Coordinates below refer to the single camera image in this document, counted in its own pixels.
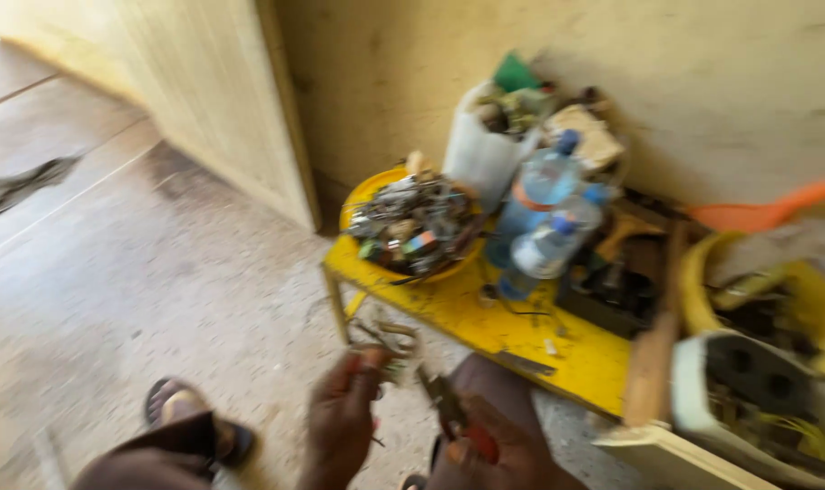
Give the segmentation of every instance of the white plastic container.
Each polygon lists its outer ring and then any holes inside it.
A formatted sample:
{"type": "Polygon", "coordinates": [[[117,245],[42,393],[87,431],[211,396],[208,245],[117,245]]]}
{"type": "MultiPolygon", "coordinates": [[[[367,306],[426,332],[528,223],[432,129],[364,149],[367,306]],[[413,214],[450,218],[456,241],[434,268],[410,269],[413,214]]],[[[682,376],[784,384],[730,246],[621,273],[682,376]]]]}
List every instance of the white plastic container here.
{"type": "MultiPolygon", "coordinates": [[[[726,329],[709,331],[675,345],[672,382],[675,429],[689,440],[720,453],[725,459],[762,478],[806,488],[825,488],[825,478],[778,461],[724,428],[711,413],[706,387],[707,346],[708,341],[725,335],[741,334],[726,329]]],[[[764,343],[757,343],[812,374],[782,351],[764,343]]],[[[813,380],[811,393],[812,413],[825,426],[825,381],[820,378],[813,380]]]]}
{"type": "Polygon", "coordinates": [[[487,80],[461,98],[443,162],[443,173],[478,192],[486,214],[497,209],[518,164],[537,148],[542,136],[538,127],[530,129],[520,142],[512,136],[488,131],[474,111],[478,107],[476,98],[492,89],[493,82],[487,80]]]}

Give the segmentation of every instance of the concrete floor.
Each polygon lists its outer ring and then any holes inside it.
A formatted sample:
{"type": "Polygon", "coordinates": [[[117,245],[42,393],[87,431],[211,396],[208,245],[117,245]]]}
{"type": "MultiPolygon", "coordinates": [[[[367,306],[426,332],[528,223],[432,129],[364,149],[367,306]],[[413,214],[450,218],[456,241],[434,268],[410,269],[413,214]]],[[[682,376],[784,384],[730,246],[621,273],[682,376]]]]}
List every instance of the concrete floor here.
{"type": "MultiPolygon", "coordinates": [[[[292,487],[308,386],[340,348],[317,268],[330,240],[174,151],[143,111],[0,44],[0,175],[72,152],[87,156],[67,181],[0,216],[0,488],[46,487],[40,427],[71,473],[141,431],[146,390],[167,374],[261,434],[244,487],[292,487]]],[[[423,332],[434,368],[463,358],[423,332]]],[[[535,401],[571,473],[639,486],[589,445],[583,409],[535,401]]],[[[387,448],[373,448],[355,488],[427,468],[437,425],[419,388],[390,388],[376,414],[387,448]]]]}

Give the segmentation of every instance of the blue bottle cap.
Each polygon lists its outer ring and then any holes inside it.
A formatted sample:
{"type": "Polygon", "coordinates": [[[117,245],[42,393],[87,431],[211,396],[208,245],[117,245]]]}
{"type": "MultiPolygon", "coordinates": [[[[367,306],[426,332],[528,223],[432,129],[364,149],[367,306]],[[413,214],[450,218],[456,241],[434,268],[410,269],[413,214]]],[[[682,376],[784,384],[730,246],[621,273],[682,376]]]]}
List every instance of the blue bottle cap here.
{"type": "Polygon", "coordinates": [[[581,196],[597,206],[602,206],[603,203],[609,199],[609,189],[597,182],[596,184],[588,186],[581,196]]]}
{"type": "Polygon", "coordinates": [[[562,155],[571,155],[572,152],[575,151],[576,146],[579,145],[581,141],[581,135],[578,131],[574,129],[566,129],[562,133],[560,133],[560,138],[556,145],[554,145],[554,150],[562,155]]]}
{"type": "Polygon", "coordinates": [[[566,215],[557,215],[552,219],[552,229],[561,235],[569,236],[575,231],[575,221],[566,215]]]}

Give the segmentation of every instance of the yellow bowl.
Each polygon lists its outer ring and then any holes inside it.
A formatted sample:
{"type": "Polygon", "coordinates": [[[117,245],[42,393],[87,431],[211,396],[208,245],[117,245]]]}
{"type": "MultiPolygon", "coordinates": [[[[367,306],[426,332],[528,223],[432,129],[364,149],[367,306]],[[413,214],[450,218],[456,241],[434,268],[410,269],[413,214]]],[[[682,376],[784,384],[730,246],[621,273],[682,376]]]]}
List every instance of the yellow bowl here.
{"type": "MultiPolygon", "coordinates": [[[[718,260],[727,245],[744,235],[743,232],[728,231],[708,236],[683,257],[679,284],[685,325],[690,335],[726,328],[715,315],[703,285],[706,264],[718,260]]],[[[812,359],[812,368],[825,375],[825,276],[808,263],[799,261],[788,264],[788,277],[796,285],[792,313],[822,351],[812,359]]]]}
{"type": "MultiPolygon", "coordinates": [[[[392,170],[388,170],[386,172],[377,173],[373,175],[369,179],[364,182],[358,184],[355,189],[352,190],[349,197],[346,198],[346,205],[343,206],[342,211],[340,213],[340,229],[349,228],[349,224],[351,221],[352,213],[355,212],[356,206],[348,206],[349,204],[353,204],[356,202],[366,202],[373,198],[373,195],[378,191],[382,186],[391,184],[392,182],[397,182],[403,179],[407,175],[405,168],[393,168],[392,170]]],[[[472,212],[473,213],[481,213],[482,208],[478,205],[478,201],[473,201],[472,203],[472,212]]],[[[340,237],[341,240],[350,240],[355,244],[356,250],[358,249],[357,240],[348,236],[342,235],[340,237]]],[[[470,248],[470,253],[464,257],[463,260],[457,261],[452,264],[448,269],[434,274],[427,279],[424,279],[424,283],[436,283],[437,281],[442,281],[446,277],[449,277],[452,274],[457,273],[459,270],[463,269],[467,264],[476,260],[476,257],[482,252],[482,247],[484,246],[484,239],[476,238],[470,248]]],[[[397,281],[399,279],[406,279],[409,277],[408,275],[398,274],[397,272],[392,272],[385,268],[379,267],[373,262],[369,261],[361,261],[363,267],[372,268],[374,272],[377,272],[383,275],[388,281],[397,281]]]]}

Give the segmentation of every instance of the person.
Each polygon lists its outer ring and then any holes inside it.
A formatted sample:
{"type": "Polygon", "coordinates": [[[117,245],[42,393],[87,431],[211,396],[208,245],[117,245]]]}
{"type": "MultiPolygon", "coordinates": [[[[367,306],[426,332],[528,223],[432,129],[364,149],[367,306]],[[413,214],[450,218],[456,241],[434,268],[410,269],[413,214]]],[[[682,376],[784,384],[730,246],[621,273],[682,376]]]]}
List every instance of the person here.
{"type": "MultiPolygon", "coordinates": [[[[342,490],[360,471],[375,431],[371,404],[390,359],[379,347],[349,351],[315,386],[297,490],[342,490]]],[[[469,440],[437,438],[430,476],[410,475],[400,488],[585,488],[552,460],[529,381],[478,354],[449,379],[467,416],[493,436],[498,461],[484,461],[469,440]]],[[[193,385],[175,377],[153,386],[144,417],[150,430],[90,463],[74,490],[207,489],[216,465],[242,464],[254,441],[252,431],[217,415],[193,385]]]]}

